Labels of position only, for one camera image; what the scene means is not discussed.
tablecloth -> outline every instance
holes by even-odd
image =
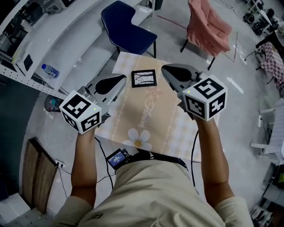
[[[265,43],[259,47],[266,54],[266,61],[260,63],[260,67],[272,74],[277,79],[277,86],[284,82],[284,64],[276,48],[271,42]]]
[[[150,149],[168,156],[191,159],[196,122],[178,105],[180,100],[162,76],[162,60],[120,52],[112,73],[127,76],[121,95],[110,105],[111,117],[96,130],[109,142]],[[131,71],[155,69],[157,86],[132,88]],[[199,139],[194,161],[201,162]]]

person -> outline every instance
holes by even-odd
[[[187,169],[165,160],[136,160],[116,171],[111,194],[96,199],[95,129],[78,134],[71,173],[72,192],[52,227],[252,227],[246,202],[232,192],[229,167],[214,119],[195,118],[201,147],[206,201]]]

black frame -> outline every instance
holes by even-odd
[[[134,73],[144,73],[144,72],[152,72],[153,77],[154,77],[154,83],[147,83],[147,84],[135,84],[135,79],[134,79]],[[132,71],[131,72],[131,82],[132,82],[132,87],[152,87],[152,86],[157,86],[157,80],[156,80],[156,72],[155,69],[149,69],[149,70],[137,70],[137,71]]]
[[[123,159],[120,163],[118,163],[117,165],[113,166],[111,164],[111,162],[109,161],[110,158],[112,158],[114,155],[118,154],[119,152],[121,152],[121,154],[123,154],[123,156],[125,157],[125,159]],[[120,167],[122,167],[128,160],[129,160],[129,157],[127,157],[123,151],[121,149],[118,149],[116,150],[115,152],[113,152],[110,156],[108,156],[106,158],[107,162],[110,164],[110,166],[114,169],[114,170],[117,170],[119,169]]]

blue chair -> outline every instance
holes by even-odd
[[[143,54],[154,43],[156,58],[157,36],[141,27],[133,25],[131,19],[135,9],[121,1],[115,1],[102,11],[102,21],[112,44],[120,52],[120,48],[132,53]]]

camera screen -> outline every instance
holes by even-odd
[[[108,161],[114,167],[124,159],[125,159],[124,154],[122,152],[118,152],[113,157],[111,157]]]

